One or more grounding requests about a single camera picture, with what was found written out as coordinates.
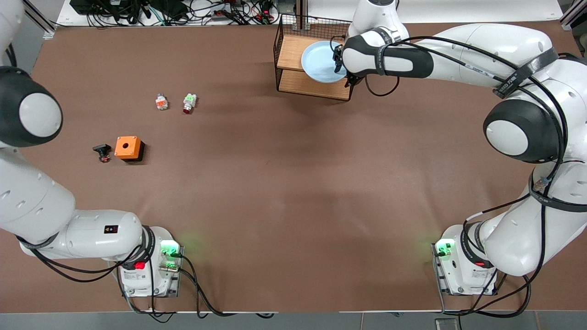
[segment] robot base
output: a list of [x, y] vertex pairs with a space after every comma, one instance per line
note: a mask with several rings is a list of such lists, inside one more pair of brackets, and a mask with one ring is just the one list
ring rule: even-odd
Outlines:
[[[440, 288], [450, 295], [479, 295], [493, 275], [495, 267], [482, 268], [467, 259], [460, 243], [462, 231], [462, 225], [453, 225], [434, 244], [434, 252], [440, 254], [434, 257]], [[484, 294], [492, 295], [494, 287], [495, 277]]]
[[179, 276], [177, 271], [162, 270], [160, 266], [181, 266], [181, 258], [164, 255], [164, 252], [182, 253], [171, 234], [161, 227], [150, 227], [155, 235], [155, 248], [151, 260], [143, 269], [126, 270], [120, 266], [120, 279], [127, 297], [177, 297]]

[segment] black metal basket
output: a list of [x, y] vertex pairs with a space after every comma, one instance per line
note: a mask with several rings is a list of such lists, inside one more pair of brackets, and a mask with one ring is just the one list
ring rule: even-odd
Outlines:
[[[306, 36], [310, 38], [318, 38], [323, 40], [344, 41], [346, 33], [349, 29], [350, 21], [343, 21], [340, 19], [320, 18], [313, 16], [299, 16], [299, 15], [281, 15], [279, 26], [277, 29], [277, 36], [275, 36], [275, 43], [273, 45], [273, 55], [275, 60], [275, 82], [279, 90], [279, 83], [283, 69], [277, 68], [279, 61], [279, 54], [281, 46], [284, 41], [284, 35]], [[353, 93], [353, 86], [349, 86], [349, 100]]]

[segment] white robotic arm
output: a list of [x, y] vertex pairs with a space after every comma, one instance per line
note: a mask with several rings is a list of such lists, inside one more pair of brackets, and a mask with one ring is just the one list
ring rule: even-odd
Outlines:
[[[20, 0], [0, 0], [0, 49], [12, 42], [23, 15]], [[18, 68], [0, 66], [0, 228], [15, 234], [29, 255], [124, 260], [128, 296], [165, 295], [176, 270], [168, 254], [179, 249], [167, 230], [143, 226], [130, 212], [77, 210], [69, 190], [21, 155], [21, 147], [56, 138], [62, 123], [61, 108], [44, 87]]]
[[[581, 207], [587, 204], [586, 62], [558, 59], [546, 34], [504, 24], [463, 25], [437, 34], [436, 39], [423, 39], [413, 45], [398, 44], [407, 38], [407, 33], [395, 13], [394, 1], [388, 0], [361, 0], [348, 36], [335, 55], [355, 81], [369, 74], [380, 74], [462, 82], [496, 88], [497, 92], [507, 89], [508, 84], [522, 85], [529, 94], [519, 89], [508, 94], [487, 116], [485, 136], [500, 153], [538, 163], [532, 181], [543, 183], [542, 187], [534, 186], [540, 190], [545, 181], [548, 185], [545, 178], [559, 158], [557, 126], [565, 123], [568, 138], [562, 160], [571, 162], [560, 165], [550, 182], [549, 196], [577, 207], [556, 208], [542, 201], [551, 206], [546, 208], [543, 263], [583, 231], [587, 224], [586, 209]], [[517, 75], [520, 71], [466, 46], [486, 50], [516, 67], [528, 65], [530, 73], [521, 79]], [[545, 106], [554, 109], [555, 105], [527, 79], [529, 76], [552, 93], [566, 120], [558, 114], [554, 119], [548, 114]], [[522, 196], [528, 192], [526, 187]], [[467, 224], [471, 242], [463, 233], [463, 225], [445, 231], [436, 249], [451, 294], [480, 294], [486, 285], [491, 289], [493, 283], [488, 281], [495, 268], [522, 276], [539, 266], [543, 204], [539, 199], [540, 196], [527, 197], [497, 217]]]

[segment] brown tabletop surface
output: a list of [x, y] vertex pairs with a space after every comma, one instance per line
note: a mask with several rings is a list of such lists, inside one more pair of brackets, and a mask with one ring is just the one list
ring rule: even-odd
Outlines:
[[[577, 53], [558, 22], [557, 51]], [[453, 24], [409, 25], [432, 35]], [[275, 26], [60, 28], [33, 78], [63, 107], [52, 142], [23, 149], [79, 209], [136, 213], [185, 245], [223, 311], [438, 310], [430, 244], [450, 225], [519, 196], [532, 169], [485, 141], [491, 89], [402, 79], [344, 103], [279, 93]], [[395, 78], [373, 77], [383, 92]], [[155, 107], [164, 93], [170, 108]], [[182, 110], [196, 93], [191, 115]], [[102, 164], [92, 147], [137, 135], [145, 159]], [[0, 312], [127, 311], [112, 277], [70, 282], [0, 232]], [[529, 309], [587, 308], [587, 235], [544, 267]], [[99, 269], [98, 260], [66, 261]], [[158, 299], [195, 310], [193, 287]], [[521, 284], [508, 280], [502, 292]], [[470, 307], [473, 297], [449, 297]], [[494, 309], [516, 309], [523, 296]], [[144, 301], [139, 305], [147, 307]]]

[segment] small white connector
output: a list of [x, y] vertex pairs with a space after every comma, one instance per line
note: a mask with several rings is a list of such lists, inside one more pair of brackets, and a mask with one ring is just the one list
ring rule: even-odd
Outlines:
[[169, 107], [169, 103], [167, 103], [165, 95], [161, 93], [157, 94], [157, 99], [155, 100], [155, 102], [157, 103], [157, 109], [159, 110], [167, 110], [167, 108]]
[[195, 94], [188, 94], [184, 99], [184, 113], [189, 115], [191, 109], [195, 106], [195, 101], [198, 97]]

